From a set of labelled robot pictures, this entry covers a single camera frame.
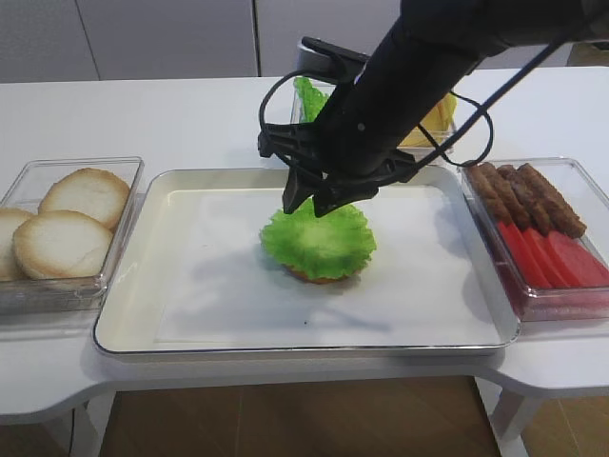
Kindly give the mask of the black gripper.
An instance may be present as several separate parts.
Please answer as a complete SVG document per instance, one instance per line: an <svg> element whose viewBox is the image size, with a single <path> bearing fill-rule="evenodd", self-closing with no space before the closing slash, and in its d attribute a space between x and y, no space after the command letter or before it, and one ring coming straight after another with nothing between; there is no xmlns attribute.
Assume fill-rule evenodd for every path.
<svg viewBox="0 0 609 457"><path fill-rule="evenodd" d="M399 151L398 145L415 127L415 96L400 83L338 84L312 121L269 124L265 109L282 84L276 83L265 95L258 119L260 154L274 154L290 166L284 213L293 213L313 196L314 214L321 218L373 198L380 184L414 176L414 157Z"/></svg>

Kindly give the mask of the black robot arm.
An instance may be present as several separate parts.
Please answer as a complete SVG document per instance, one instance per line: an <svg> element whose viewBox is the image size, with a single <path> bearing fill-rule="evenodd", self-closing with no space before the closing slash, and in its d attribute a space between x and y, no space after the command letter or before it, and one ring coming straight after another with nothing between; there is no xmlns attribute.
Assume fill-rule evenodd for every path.
<svg viewBox="0 0 609 457"><path fill-rule="evenodd" d="M604 1L404 1L370 55L304 38L296 74L333 91L310 123L260 125L260 155L289 168L284 212L311 200L325 216L412 179L424 161L400 142L484 59L540 46L522 79L563 44L607 36Z"/></svg>

